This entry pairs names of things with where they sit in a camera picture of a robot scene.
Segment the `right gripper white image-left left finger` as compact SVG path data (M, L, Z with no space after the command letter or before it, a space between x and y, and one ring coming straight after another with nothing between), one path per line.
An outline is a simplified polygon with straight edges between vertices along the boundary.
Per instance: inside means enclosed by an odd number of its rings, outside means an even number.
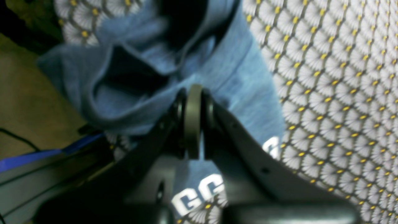
M173 224L175 169L199 159L202 86L182 89L138 146L104 173L40 206L36 224Z

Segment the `right gripper white image-left right finger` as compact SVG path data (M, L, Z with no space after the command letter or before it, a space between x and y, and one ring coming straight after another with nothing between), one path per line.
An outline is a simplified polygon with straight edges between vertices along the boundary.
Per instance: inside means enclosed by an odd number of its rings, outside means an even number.
M202 92L204 158L220 170L228 206L222 224L358 224L357 209L293 174L243 125Z

